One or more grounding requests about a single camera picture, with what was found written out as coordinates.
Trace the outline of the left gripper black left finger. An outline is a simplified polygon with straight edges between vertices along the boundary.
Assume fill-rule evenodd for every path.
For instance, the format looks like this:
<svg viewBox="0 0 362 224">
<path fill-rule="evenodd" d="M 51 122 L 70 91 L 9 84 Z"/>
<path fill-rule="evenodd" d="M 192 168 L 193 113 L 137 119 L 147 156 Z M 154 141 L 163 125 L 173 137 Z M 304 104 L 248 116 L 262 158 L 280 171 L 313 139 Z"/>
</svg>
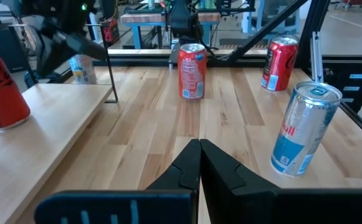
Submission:
<svg viewBox="0 0 362 224">
<path fill-rule="evenodd" d="M 179 223 L 198 221 L 201 144 L 187 143 L 144 190 L 65 190 L 41 201 L 36 224 Z"/>
</svg>

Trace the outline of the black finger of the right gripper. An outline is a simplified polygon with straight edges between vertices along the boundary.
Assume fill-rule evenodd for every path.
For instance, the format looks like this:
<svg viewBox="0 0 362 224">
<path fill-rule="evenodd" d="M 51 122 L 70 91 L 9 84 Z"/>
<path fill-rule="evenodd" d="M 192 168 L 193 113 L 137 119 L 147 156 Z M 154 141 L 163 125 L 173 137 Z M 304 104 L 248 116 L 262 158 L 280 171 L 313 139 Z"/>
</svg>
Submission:
<svg viewBox="0 0 362 224">
<path fill-rule="evenodd" d="M 75 55 L 86 55 L 95 59 L 103 60 L 107 57 L 107 52 L 43 52 L 40 55 L 40 76 L 47 76 L 56 68 L 60 67 L 64 62 Z"/>
<path fill-rule="evenodd" d="M 106 48 L 97 44 L 92 40 L 78 34 L 66 34 L 57 31 L 52 39 L 52 54 L 69 55 L 84 54 L 90 57 L 105 57 L 107 54 Z"/>
</svg>

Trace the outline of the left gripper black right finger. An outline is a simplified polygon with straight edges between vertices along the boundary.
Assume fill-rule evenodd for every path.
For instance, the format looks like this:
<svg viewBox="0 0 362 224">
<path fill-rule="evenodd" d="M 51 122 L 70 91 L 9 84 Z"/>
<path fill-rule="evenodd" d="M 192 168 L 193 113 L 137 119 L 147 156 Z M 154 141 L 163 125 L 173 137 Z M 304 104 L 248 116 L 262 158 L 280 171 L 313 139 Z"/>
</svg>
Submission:
<svg viewBox="0 0 362 224">
<path fill-rule="evenodd" d="M 200 143 L 211 223 L 362 223 L 362 189 L 282 189 L 211 141 Z"/>
</svg>

